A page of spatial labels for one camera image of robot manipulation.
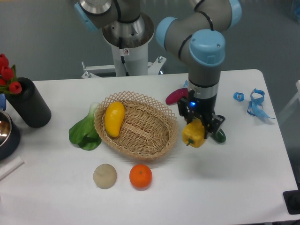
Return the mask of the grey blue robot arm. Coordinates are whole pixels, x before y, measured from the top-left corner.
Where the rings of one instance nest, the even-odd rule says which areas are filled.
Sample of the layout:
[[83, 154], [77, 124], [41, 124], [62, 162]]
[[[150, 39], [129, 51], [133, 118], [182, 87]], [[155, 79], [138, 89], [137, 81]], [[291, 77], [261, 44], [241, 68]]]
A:
[[221, 65], [225, 59], [222, 31], [241, 18], [237, 0], [194, 0], [194, 13], [184, 19], [163, 19], [154, 26], [138, 0], [79, 0], [75, 10], [90, 30], [100, 30], [112, 48], [117, 76], [148, 73], [148, 44], [160, 46], [188, 67], [188, 94], [178, 101], [179, 113], [190, 123], [201, 120], [205, 137], [222, 133], [225, 118], [215, 114]]

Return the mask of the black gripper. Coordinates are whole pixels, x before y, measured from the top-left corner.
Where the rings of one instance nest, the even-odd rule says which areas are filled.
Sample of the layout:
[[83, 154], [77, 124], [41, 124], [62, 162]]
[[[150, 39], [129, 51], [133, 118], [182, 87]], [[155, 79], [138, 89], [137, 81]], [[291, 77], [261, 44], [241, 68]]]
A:
[[184, 117], [187, 124], [191, 123], [194, 117], [203, 120], [204, 138], [217, 136], [225, 117], [214, 114], [214, 107], [217, 96], [211, 98], [197, 98], [195, 91], [184, 89], [181, 97], [177, 101], [179, 115]]

